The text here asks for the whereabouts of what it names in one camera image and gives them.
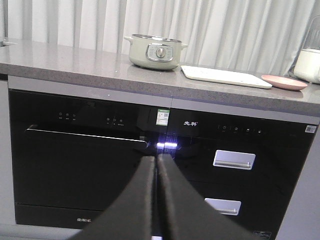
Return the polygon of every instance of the drawer handle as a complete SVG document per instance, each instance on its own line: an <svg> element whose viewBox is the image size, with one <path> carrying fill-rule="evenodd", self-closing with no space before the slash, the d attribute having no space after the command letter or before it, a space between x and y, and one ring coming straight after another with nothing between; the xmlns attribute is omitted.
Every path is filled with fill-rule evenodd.
<svg viewBox="0 0 320 240"><path fill-rule="evenodd" d="M215 160L215 164L221 165L221 166L245 168L245 169L251 169L252 168L252 165L250 164L250 162L242 163L242 162Z"/></svg>
<svg viewBox="0 0 320 240"><path fill-rule="evenodd" d="M215 209L221 214L231 214L231 215L238 215L238 211L234 209Z"/></svg>

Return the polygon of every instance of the kitchen countertop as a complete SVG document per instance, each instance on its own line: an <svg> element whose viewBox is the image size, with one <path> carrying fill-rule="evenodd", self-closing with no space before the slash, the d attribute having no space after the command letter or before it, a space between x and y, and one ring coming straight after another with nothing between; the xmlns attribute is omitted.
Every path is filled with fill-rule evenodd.
<svg viewBox="0 0 320 240"><path fill-rule="evenodd" d="M290 91L197 81L186 78L180 67L163 71L135 66L124 54L30 40L8 41L16 44L0 47L1 74L320 117L318 84Z"/></svg>

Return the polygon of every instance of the led light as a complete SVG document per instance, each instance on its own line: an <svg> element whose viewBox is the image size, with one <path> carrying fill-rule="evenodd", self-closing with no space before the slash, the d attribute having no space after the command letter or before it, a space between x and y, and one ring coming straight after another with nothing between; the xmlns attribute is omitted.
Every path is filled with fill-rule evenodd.
<svg viewBox="0 0 320 240"><path fill-rule="evenodd" d="M178 144L174 142L165 142L165 143L158 142L156 144L157 149L176 149L177 146Z"/></svg>
<svg viewBox="0 0 320 240"><path fill-rule="evenodd" d="M174 142L165 142L164 143L164 148L166 149L176 149L178 146L177 143L174 143Z"/></svg>
<svg viewBox="0 0 320 240"><path fill-rule="evenodd" d="M163 148L165 148L165 144L164 144L164 143L161 143L161 142L158 142L158 143L156 144L156 148L157 148L157 149L163 149Z"/></svg>

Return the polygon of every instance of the dishwasher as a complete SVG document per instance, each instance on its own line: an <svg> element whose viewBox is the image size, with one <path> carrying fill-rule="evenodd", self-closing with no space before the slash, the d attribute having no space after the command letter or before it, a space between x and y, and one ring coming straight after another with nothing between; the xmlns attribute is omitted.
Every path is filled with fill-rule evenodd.
<svg viewBox="0 0 320 240"><path fill-rule="evenodd" d="M16 223L69 229L108 208L143 156L164 153L203 201L274 240L318 127L20 89L9 107Z"/></svg>
<svg viewBox="0 0 320 240"><path fill-rule="evenodd" d="M9 91L15 219L82 229L155 156L167 109Z"/></svg>

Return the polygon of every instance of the pink plate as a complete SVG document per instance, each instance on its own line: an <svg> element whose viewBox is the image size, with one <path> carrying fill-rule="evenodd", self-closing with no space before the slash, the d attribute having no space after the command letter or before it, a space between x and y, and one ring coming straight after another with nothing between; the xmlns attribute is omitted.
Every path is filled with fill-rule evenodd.
<svg viewBox="0 0 320 240"><path fill-rule="evenodd" d="M297 90L302 90L306 86L308 86L306 83L302 81L297 81L297 80L290 79L287 77L282 77L282 76L262 75L261 78L265 80L267 83L270 83L274 87L277 87L280 89L297 91Z"/></svg>

